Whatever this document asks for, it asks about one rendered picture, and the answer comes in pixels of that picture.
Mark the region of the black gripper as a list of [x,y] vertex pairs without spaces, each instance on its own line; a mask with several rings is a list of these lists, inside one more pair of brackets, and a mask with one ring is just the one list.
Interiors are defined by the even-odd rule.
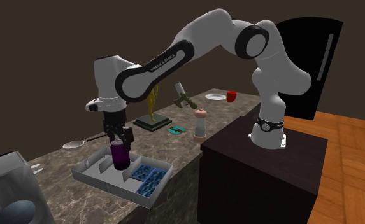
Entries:
[[131,127],[126,127],[126,112],[124,109],[116,112],[103,112],[103,129],[107,133],[109,142],[111,143],[117,137],[123,141],[125,146],[130,146],[134,141],[134,135]]

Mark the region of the purple jar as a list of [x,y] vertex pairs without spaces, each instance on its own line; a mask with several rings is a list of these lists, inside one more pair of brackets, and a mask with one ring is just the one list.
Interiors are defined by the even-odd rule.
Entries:
[[125,170],[130,166],[129,152],[121,139],[115,139],[110,143],[113,166],[116,170]]

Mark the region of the yellow statue on dark base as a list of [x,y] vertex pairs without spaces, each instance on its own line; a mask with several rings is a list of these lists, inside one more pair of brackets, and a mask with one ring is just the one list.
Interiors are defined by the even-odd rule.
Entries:
[[147,105],[148,105],[148,114],[142,117],[137,118],[133,124],[142,129],[148,130],[150,132],[154,132],[168,124],[172,121],[166,117],[159,115],[157,113],[153,113],[153,108],[155,106],[156,98],[158,97],[158,85],[150,91],[149,95],[147,96]]

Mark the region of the white divided tray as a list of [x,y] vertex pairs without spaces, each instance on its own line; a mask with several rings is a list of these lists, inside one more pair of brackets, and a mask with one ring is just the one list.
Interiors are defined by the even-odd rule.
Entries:
[[73,178],[150,209],[173,174],[173,165],[129,154],[130,166],[116,170],[105,146],[72,168]]

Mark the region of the clear mill with tan caps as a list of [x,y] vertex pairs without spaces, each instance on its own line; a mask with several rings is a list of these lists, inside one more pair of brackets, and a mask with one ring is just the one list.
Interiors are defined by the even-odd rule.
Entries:
[[206,140],[206,117],[207,112],[203,109],[194,112],[196,126],[193,134],[194,141],[201,144]]

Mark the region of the grey appliance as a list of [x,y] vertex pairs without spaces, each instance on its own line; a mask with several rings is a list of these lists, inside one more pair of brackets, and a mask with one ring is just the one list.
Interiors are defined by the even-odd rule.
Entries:
[[17,151],[0,156],[0,224],[55,224],[31,166]]

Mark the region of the dark robot stand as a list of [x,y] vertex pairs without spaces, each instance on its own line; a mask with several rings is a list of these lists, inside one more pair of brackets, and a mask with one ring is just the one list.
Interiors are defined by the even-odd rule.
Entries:
[[200,224],[307,224],[318,196],[327,140],[285,129],[287,146],[267,150],[245,116],[201,144]]

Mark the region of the black refrigerator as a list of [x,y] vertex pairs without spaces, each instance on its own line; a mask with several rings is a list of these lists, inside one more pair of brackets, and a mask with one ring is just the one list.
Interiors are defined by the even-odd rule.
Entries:
[[311,76],[311,87],[303,95],[279,94],[286,104],[285,115],[313,120],[343,22],[331,18],[300,17],[276,26],[291,61]]

